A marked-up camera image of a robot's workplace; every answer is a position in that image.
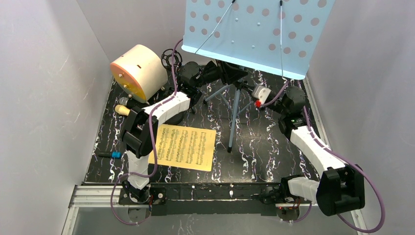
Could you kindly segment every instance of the hole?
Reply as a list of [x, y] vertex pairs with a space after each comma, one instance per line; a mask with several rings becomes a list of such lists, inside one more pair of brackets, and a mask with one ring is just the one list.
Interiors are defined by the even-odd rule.
[[263, 9], [262, 10], [262, 15], [263, 16], [268, 16], [270, 14], [270, 10], [269, 9]]
[[249, 14], [252, 14], [252, 13], [254, 12], [254, 7], [253, 7], [253, 6], [248, 6], [248, 7], [247, 7], [247, 12], [248, 12]]
[[291, 48], [289, 48], [289, 47], [284, 48], [284, 53], [285, 54], [289, 54], [290, 52], [291, 52]]
[[289, 37], [290, 39], [294, 39], [294, 38], [296, 38], [296, 36], [297, 36], [297, 34], [296, 34], [295, 32], [290, 32], [290, 33], [288, 34], [288, 37]]
[[313, 18], [313, 19], [311, 20], [311, 25], [312, 25], [312, 26], [317, 26], [319, 23], [320, 23], [319, 18]]
[[307, 55], [307, 52], [305, 52], [303, 50], [299, 52], [299, 57], [301, 57], [301, 58], [304, 58], [306, 55]]
[[269, 50], [275, 50], [275, 49], [276, 49], [275, 44], [270, 44], [270, 45], [268, 46], [268, 49], [269, 49]]
[[281, 15], [281, 12], [279, 12], [278, 13], [278, 18], [279, 19], [284, 19], [285, 18], [285, 12], [282, 12], [282, 15]]
[[219, 1], [218, 2], [218, 6], [220, 7], [220, 8], [223, 8], [224, 6], [225, 6], [225, 2], [224, 1]]
[[234, 3], [234, 4], [232, 5], [232, 10], [234, 10], [234, 11], [239, 10], [239, 4]]
[[273, 30], [273, 34], [275, 36], [278, 36], [280, 33], [281, 33], [281, 30], [279, 28], [276, 28], [276, 29]]
[[323, 8], [323, 7], [325, 7], [327, 5], [327, 0], [320, 0], [318, 3], [317, 3], [317, 6], [319, 6], [319, 8]]
[[306, 42], [306, 43], [309, 43], [309, 42], [311, 42], [313, 40], [313, 36], [311, 36], [311, 35], [307, 35], [307, 36], [305, 36], [305, 38], [304, 38], [304, 41]]
[[302, 20], [302, 16], [301, 16], [301, 15], [296, 15], [296, 16], [294, 16], [294, 21], [295, 21], [296, 23], [301, 22], [301, 20]]

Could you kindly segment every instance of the cream cylinder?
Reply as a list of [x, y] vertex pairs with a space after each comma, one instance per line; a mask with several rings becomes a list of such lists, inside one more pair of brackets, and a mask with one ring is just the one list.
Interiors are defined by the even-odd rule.
[[160, 57], [143, 45], [131, 48], [110, 67], [117, 83], [141, 103], [151, 98], [168, 79]]

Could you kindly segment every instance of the gray wall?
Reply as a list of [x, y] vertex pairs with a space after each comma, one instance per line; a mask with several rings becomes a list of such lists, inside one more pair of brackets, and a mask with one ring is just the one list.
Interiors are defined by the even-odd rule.
[[0, 1], [0, 234], [60, 234], [111, 80], [76, 1]]
[[[415, 1], [337, 0], [309, 78], [332, 148], [372, 177], [386, 204], [376, 234], [415, 234]], [[379, 221], [367, 189], [364, 219]]]
[[[110, 61], [137, 44], [157, 55], [184, 35], [185, 0], [77, 0]], [[210, 59], [179, 49], [185, 62]]]

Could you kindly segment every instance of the red button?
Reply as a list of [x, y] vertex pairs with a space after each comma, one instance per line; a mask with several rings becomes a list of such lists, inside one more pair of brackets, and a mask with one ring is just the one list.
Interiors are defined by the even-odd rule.
[[255, 106], [257, 108], [261, 107], [261, 104], [262, 104], [261, 101], [259, 101], [259, 100], [255, 101]]

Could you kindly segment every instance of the gray floor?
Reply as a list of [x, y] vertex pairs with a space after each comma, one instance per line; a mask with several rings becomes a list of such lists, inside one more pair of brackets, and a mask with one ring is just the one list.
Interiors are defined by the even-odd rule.
[[[124, 220], [129, 221], [126, 208], [116, 208]], [[139, 214], [144, 217], [144, 210]], [[301, 214], [307, 207], [301, 207]], [[289, 225], [277, 221], [278, 217], [259, 214], [184, 214], [152, 216], [139, 226], [118, 222], [110, 208], [80, 208], [74, 235], [356, 235], [337, 216], [327, 217], [313, 207], [306, 219]], [[345, 218], [352, 220], [351, 214]]]

